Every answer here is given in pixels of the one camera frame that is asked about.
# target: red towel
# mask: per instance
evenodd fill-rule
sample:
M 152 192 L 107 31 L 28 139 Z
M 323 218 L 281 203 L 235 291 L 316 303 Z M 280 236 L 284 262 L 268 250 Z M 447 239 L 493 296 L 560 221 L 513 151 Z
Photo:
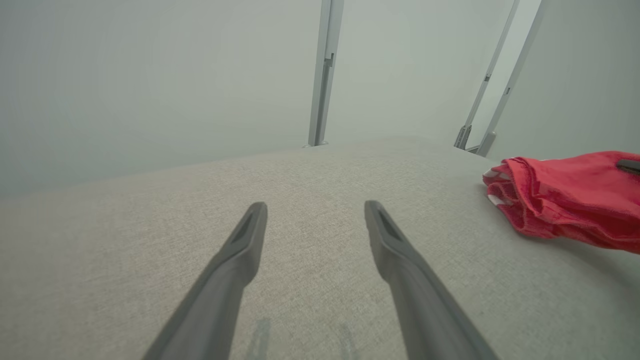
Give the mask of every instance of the red towel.
M 487 196 L 528 236 L 565 236 L 640 254 L 640 175 L 616 168 L 640 155 L 596 152 L 563 160 L 511 158 L 487 171 Z

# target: white wall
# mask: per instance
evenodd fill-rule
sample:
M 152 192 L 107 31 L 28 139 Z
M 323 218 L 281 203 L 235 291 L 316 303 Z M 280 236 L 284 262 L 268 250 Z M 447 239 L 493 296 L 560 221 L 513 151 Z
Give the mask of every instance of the white wall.
M 504 40 L 504 46 L 498 56 L 493 74 L 486 87 L 480 106 L 474 117 L 467 148 L 478 146 L 484 138 L 498 103 L 504 94 L 513 68 L 518 61 L 524 41 L 529 34 L 533 19 L 536 17 L 541 0 L 520 0 L 513 17 L 511 27 Z
M 320 0 L 0 3 L 0 196 L 307 143 Z
M 324 139 L 421 135 L 452 146 L 513 0 L 349 0 Z
M 549 1 L 487 157 L 640 152 L 640 2 Z

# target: folded red cloth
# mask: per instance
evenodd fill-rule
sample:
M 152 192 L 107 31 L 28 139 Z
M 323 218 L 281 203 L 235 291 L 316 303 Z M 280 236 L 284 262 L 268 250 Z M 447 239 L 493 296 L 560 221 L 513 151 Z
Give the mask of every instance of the folded red cloth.
M 567 238 L 640 254 L 640 175 L 616 168 L 640 155 L 595 152 L 563 160 L 511 158 L 483 175 L 487 196 L 528 236 Z

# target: table surface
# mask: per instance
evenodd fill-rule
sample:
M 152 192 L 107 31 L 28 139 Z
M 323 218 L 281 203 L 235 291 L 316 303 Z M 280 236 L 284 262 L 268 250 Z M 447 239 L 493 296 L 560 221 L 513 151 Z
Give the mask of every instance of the table surface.
M 640 258 L 517 234 L 494 162 L 421 138 L 203 163 L 0 202 L 3 359 L 138 359 L 247 207 L 269 220 L 232 359 L 406 357 L 380 201 L 503 359 L 640 354 Z

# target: cloth fold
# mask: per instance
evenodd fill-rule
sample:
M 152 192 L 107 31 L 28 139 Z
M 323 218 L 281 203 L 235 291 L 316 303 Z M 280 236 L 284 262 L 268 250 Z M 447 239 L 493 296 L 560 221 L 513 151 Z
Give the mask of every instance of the cloth fold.
M 640 155 L 595 152 L 562 160 L 511 158 L 483 175 L 487 196 L 520 233 L 640 254 L 640 176 L 616 168 Z

